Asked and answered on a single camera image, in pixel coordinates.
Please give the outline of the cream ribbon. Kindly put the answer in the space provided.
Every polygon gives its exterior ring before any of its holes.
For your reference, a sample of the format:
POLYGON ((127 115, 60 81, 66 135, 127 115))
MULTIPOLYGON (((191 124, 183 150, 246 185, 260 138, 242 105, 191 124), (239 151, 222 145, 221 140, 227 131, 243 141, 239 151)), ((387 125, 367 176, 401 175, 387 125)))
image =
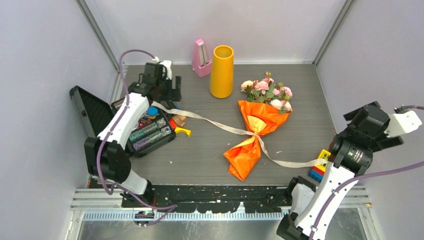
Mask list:
POLYGON ((163 110, 166 113, 169 114, 175 114, 175 115, 181 115, 181 116, 185 116, 185 117, 189 117, 189 118, 194 118, 194 119, 201 119, 201 120, 205 120, 208 121, 209 123, 215 125, 216 127, 225 130, 227 132, 231 132, 233 134, 237 134, 237 135, 250 135, 250 136, 255 136, 256 139, 258 140, 259 144, 260 144, 260 148, 263 151, 263 153, 267 156, 267 158, 271 161, 273 161, 274 163, 282 166, 282 167, 286 167, 286 168, 307 168, 307 167, 313 167, 313 166, 317 166, 317 165, 322 165, 322 164, 327 164, 328 160, 325 158, 318 158, 318 159, 314 159, 314 160, 310 160, 308 162, 291 162, 291 161, 283 161, 283 160, 274 160, 270 157, 265 144, 263 142, 263 140, 261 139, 261 137, 258 135, 257 132, 251 132, 251 131, 247 131, 247 130, 243 130, 243 129, 239 129, 239 128, 234 128, 231 126, 227 126, 225 124, 210 120, 208 118, 205 118, 203 116, 200 116, 196 113, 190 112, 190 111, 185 111, 185 110, 179 110, 179 109, 166 109, 163 105, 161 105, 158 102, 153 101, 151 104, 152 107, 156 107, 158 109, 163 110))

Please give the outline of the pink flower bouquet orange wrap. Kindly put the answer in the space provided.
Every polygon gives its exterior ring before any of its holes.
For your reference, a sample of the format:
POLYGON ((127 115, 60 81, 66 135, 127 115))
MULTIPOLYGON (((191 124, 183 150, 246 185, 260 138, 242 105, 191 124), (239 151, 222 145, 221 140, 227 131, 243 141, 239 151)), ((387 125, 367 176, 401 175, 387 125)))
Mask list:
POLYGON ((270 72, 264 75, 261 80, 247 80, 240 85, 247 100, 239 100, 237 104, 246 130, 254 135, 223 154, 229 162, 228 172, 240 181, 248 177, 261 158, 259 138, 281 127, 293 111, 292 90, 282 82, 276 83, 270 72))

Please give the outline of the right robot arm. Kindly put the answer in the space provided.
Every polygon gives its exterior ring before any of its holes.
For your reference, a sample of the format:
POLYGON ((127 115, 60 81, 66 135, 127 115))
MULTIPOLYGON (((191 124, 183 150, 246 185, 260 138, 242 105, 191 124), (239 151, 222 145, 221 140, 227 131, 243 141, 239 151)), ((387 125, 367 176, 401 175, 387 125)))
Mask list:
POLYGON ((389 135, 389 128, 395 125, 395 116, 403 115, 407 109, 401 106, 394 111, 388 114, 374 101, 344 114, 347 127, 329 145, 330 155, 319 186, 301 176, 290 181, 285 198, 291 209, 277 227, 279 237, 325 239, 331 219, 357 183, 355 177, 364 175, 371 166, 373 154, 403 144, 400 136, 389 135))

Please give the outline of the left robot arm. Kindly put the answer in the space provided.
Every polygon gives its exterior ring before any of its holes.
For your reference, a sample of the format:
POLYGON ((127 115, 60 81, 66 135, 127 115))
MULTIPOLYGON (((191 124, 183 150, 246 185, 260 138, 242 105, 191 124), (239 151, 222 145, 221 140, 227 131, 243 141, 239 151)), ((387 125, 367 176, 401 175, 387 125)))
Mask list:
POLYGON ((103 188, 112 194, 114 188, 124 196, 148 207, 154 199, 152 183, 133 169, 127 147, 143 157, 172 141, 175 130, 165 115, 166 108, 152 104, 165 102, 174 106, 181 96, 181 77, 173 86, 172 62, 147 63, 139 81, 131 84, 126 97, 110 123, 84 143, 88 172, 98 177, 103 188))

